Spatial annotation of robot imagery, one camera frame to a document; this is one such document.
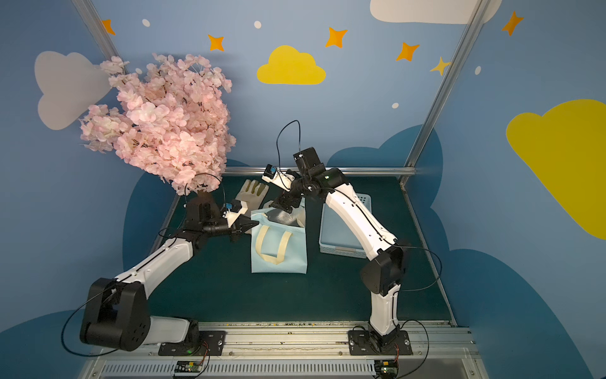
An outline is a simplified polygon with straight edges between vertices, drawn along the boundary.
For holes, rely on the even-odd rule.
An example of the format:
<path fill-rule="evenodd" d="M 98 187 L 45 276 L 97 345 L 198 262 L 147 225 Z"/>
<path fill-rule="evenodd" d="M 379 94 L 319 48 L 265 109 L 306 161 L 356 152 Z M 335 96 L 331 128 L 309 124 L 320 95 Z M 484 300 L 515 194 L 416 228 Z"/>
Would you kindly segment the light blue insulated delivery bag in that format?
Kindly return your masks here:
<path fill-rule="evenodd" d="M 306 274 L 306 207 L 301 203 L 291 213 L 268 207 L 253 211 L 251 271 L 253 273 Z"/>

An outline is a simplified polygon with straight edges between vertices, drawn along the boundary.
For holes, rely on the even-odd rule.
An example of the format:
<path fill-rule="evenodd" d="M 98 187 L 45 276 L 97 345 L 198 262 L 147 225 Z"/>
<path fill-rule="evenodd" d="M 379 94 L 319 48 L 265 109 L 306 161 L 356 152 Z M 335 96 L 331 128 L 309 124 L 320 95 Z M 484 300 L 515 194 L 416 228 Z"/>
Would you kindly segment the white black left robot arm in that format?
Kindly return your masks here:
<path fill-rule="evenodd" d="M 139 264 L 114 278 L 100 278 L 88 292 L 80 327 L 83 344 L 133 352 L 145 344 L 200 348 L 197 322 L 188 318 L 154 317 L 148 300 L 154 290 L 199 253 L 210 238 L 239 236 L 257 222 L 247 215 L 249 205 L 233 200 L 222 208 L 211 197 L 186 204 L 183 225 Z"/>

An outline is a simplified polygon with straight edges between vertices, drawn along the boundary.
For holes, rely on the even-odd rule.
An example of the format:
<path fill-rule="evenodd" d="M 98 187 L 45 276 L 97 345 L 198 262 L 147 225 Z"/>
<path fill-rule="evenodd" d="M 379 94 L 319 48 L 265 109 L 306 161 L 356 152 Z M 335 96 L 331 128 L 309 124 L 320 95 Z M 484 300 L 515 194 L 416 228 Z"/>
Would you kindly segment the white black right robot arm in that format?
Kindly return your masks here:
<path fill-rule="evenodd" d="M 283 173 L 271 164 L 265 168 L 263 180 L 282 189 L 271 205 L 292 213 L 304 197 L 318 197 L 349 227 L 369 260 L 361 270 L 371 293 L 369 342 L 381 352 L 399 334 L 397 301 L 411 248 L 397 244 L 396 236 L 361 203 L 344 173 L 337 167 L 327 169 L 314 148 L 295 153 L 294 160 L 298 171 Z"/>

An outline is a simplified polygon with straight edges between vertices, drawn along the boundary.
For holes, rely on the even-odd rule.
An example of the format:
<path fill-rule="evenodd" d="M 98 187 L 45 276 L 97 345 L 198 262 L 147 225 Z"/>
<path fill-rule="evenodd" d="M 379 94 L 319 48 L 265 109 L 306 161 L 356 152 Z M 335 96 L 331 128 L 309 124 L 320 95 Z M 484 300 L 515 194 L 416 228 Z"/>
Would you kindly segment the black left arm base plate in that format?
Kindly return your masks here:
<path fill-rule="evenodd" d="M 221 356 L 227 332 L 202 330 L 189 334 L 180 343 L 162 343 L 159 356 Z"/>

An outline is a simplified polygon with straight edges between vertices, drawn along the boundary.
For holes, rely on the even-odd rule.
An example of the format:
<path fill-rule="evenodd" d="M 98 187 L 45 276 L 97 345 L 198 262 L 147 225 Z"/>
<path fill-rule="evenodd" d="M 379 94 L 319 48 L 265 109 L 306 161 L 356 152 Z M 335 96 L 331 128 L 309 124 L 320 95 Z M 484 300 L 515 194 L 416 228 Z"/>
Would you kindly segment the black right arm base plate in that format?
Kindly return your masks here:
<path fill-rule="evenodd" d="M 347 333 L 351 355 L 413 355 L 409 335 L 404 330 L 393 330 L 380 336 L 374 330 L 352 328 Z"/>

